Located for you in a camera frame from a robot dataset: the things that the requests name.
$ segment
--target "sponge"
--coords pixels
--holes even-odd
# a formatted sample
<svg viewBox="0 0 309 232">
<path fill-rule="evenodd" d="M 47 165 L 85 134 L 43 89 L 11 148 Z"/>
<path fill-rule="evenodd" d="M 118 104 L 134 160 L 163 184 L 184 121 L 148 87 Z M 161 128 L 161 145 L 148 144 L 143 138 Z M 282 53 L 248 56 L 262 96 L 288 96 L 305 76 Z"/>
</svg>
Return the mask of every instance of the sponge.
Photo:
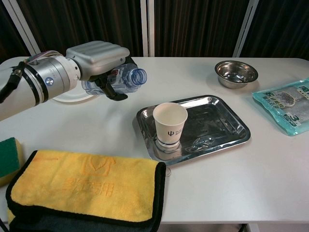
<svg viewBox="0 0 309 232">
<path fill-rule="evenodd" d="M 0 142 L 0 186 L 9 183 L 23 164 L 21 145 L 15 138 Z"/>
</svg>

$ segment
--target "table surface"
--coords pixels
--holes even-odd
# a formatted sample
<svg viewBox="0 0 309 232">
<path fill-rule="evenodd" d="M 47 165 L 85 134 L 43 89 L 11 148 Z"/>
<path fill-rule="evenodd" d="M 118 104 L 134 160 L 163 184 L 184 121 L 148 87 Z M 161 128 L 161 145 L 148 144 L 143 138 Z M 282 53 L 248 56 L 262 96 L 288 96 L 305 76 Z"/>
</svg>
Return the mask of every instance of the table surface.
<svg viewBox="0 0 309 232">
<path fill-rule="evenodd" d="M 55 149 L 148 158 L 136 122 L 144 107 L 211 94 L 222 98 L 251 131 L 250 140 L 171 166 L 162 223 L 309 222 L 309 132 L 289 137 L 251 93 L 309 77 L 297 58 L 233 58 L 259 77 L 242 89 L 219 84 L 214 66 L 226 58 L 134 58 L 148 80 L 125 101 L 105 96 L 80 104 L 50 100 L 0 122 L 0 141 L 17 138 L 28 157 Z M 0 217 L 6 216 L 5 187 Z"/>
</svg>

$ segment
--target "black curtain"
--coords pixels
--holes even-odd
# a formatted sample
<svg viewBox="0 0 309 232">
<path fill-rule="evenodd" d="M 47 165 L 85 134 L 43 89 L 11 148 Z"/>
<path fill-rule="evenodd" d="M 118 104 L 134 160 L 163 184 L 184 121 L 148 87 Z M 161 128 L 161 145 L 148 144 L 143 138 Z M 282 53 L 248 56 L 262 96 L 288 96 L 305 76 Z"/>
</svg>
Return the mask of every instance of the black curtain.
<svg viewBox="0 0 309 232">
<path fill-rule="evenodd" d="M 231 57 L 249 0 L 155 0 L 155 56 Z"/>
<path fill-rule="evenodd" d="M 140 0 L 17 0 L 42 51 L 93 40 L 143 56 Z"/>
<path fill-rule="evenodd" d="M 0 63 L 13 57 L 30 56 L 9 13 L 0 1 Z"/>
<path fill-rule="evenodd" d="M 309 0 L 260 0 L 241 56 L 309 60 Z"/>
</svg>

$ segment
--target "bottle neck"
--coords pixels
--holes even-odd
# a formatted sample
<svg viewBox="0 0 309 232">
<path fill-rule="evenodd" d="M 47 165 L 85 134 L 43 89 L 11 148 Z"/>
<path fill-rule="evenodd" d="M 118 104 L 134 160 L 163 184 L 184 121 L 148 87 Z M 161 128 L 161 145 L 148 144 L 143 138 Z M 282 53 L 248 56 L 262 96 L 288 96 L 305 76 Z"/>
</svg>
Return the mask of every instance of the bottle neck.
<svg viewBox="0 0 309 232">
<path fill-rule="evenodd" d="M 132 86 L 141 86 L 147 81 L 147 74 L 144 69 L 132 69 L 127 75 L 128 83 Z"/>
</svg>

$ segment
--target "yellow microfiber towel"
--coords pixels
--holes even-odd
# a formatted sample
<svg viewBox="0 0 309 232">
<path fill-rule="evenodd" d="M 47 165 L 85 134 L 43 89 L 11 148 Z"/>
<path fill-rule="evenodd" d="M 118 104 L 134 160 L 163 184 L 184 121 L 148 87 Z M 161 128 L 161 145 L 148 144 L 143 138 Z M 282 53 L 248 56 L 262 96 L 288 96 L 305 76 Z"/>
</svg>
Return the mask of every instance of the yellow microfiber towel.
<svg viewBox="0 0 309 232">
<path fill-rule="evenodd" d="M 21 224 L 35 224 L 45 215 L 156 228 L 165 168 L 150 159 L 36 151 L 7 189 L 10 226 L 22 229 Z"/>
</svg>

